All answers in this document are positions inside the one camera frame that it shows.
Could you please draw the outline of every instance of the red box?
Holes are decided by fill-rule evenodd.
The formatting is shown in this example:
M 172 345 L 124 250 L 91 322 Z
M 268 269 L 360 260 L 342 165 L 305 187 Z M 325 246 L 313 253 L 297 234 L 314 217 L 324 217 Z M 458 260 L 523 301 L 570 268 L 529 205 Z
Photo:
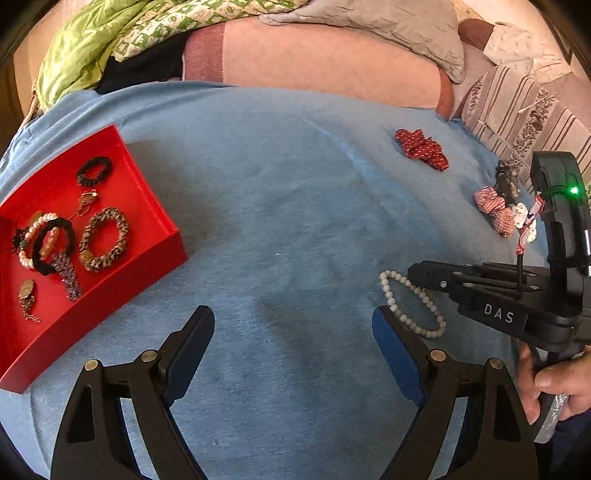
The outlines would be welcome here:
M 97 156 L 113 162 L 111 175 L 95 189 L 90 212 L 72 220 L 76 245 L 72 261 L 84 295 L 66 298 L 57 274 L 43 277 L 20 264 L 11 253 L 15 227 L 25 228 L 38 210 L 70 218 L 80 195 L 90 189 L 76 183 L 76 171 Z M 99 273 L 87 272 L 78 246 L 90 217 L 105 207 L 119 208 L 131 231 L 123 257 Z M 60 231 L 56 250 L 65 246 Z M 107 222 L 91 241 L 95 255 L 117 240 L 114 222 Z M 47 367 L 115 310 L 187 260 L 178 228 L 160 205 L 135 165 L 115 126 L 107 127 L 65 151 L 38 170 L 0 206 L 0 388 L 22 393 Z M 41 323 L 25 320 L 18 291 L 26 279 L 36 283 L 31 313 Z

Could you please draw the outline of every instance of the blue bedsheet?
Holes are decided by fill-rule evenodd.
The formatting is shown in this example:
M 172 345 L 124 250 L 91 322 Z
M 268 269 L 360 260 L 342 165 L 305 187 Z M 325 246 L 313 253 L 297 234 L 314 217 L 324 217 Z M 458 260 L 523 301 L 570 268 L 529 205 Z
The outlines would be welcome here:
M 25 459 L 48 476 L 86 360 L 131 361 L 206 304 L 216 333 L 173 413 L 209 478 L 377 479 L 415 413 L 372 336 L 372 311 L 384 304 L 378 275 L 425 259 L 512 261 L 515 236 L 502 239 L 472 201 L 494 183 L 496 158 L 433 111 L 173 82 L 65 97 L 13 141 L 0 166 L 0 199 L 112 123 L 180 227 L 190 259 L 24 395 L 0 391 L 0 421 Z M 449 170 L 405 158 L 392 140 L 398 128 L 433 136 Z M 527 264 L 543 264 L 540 245 L 530 246 Z M 395 293 L 413 318 L 435 327 L 414 296 Z M 458 360 L 512 364 L 507 337 L 433 298 L 447 332 L 431 345 Z M 133 420 L 128 404 L 125 411 Z M 456 434 L 458 423 L 456 415 Z M 130 435 L 143 473 L 155 478 L 137 425 Z M 453 447 L 451 437 L 434 476 L 444 474 Z

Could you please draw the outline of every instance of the device handle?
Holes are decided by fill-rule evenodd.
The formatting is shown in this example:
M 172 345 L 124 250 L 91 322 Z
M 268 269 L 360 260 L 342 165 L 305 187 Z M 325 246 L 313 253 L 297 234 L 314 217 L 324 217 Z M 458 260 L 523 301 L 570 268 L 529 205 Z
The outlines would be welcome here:
M 539 359 L 539 354 L 537 351 L 533 351 L 534 359 Z M 572 356 L 572 352 L 570 353 L 548 353 L 548 358 L 541 369 L 545 367 L 549 367 L 550 365 L 555 365 L 559 362 L 569 359 L 575 359 L 582 356 L 584 353 L 580 352 L 577 353 L 575 356 Z M 536 443 L 548 443 L 554 435 L 554 431 L 556 429 L 556 424 L 560 418 L 560 414 L 564 408 L 564 405 L 568 402 L 569 396 L 566 393 L 560 394 L 549 394 L 542 392 L 538 398 L 540 401 L 540 416 L 538 419 L 532 424 L 531 431 L 534 437 L 534 442 Z

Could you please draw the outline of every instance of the metal screw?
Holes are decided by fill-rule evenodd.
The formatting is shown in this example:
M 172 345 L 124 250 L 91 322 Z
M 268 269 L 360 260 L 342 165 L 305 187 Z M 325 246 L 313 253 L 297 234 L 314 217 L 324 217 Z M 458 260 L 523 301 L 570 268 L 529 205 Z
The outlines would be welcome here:
M 491 358 L 488 362 L 490 363 L 491 367 L 495 370 L 500 370 L 505 366 L 503 361 L 499 360 L 498 358 Z
M 86 370 L 87 372 L 92 372 L 98 366 L 99 366 L 99 363 L 97 360 L 88 360 L 84 364 L 84 370 Z
M 146 350 L 144 353 L 142 353 L 142 362 L 149 364 L 150 362 L 156 360 L 157 356 L 158 353 L 156 350 Z
M 447 355 L 443 350 L 431 350 L 431 358 L 436 362 L 443 362 Z

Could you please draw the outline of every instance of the striped fabric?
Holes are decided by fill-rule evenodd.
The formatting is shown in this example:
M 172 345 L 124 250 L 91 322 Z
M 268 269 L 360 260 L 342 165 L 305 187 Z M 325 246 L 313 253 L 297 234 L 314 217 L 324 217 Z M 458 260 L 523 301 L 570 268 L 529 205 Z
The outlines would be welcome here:
M 466 128 L 519 171 L 531 193 L 534 151 L 571 152 L 585 183 L 591 180 L 591 134 L 554 96 L 516 70 L 489 70 L 468 94 L 462 110 Z

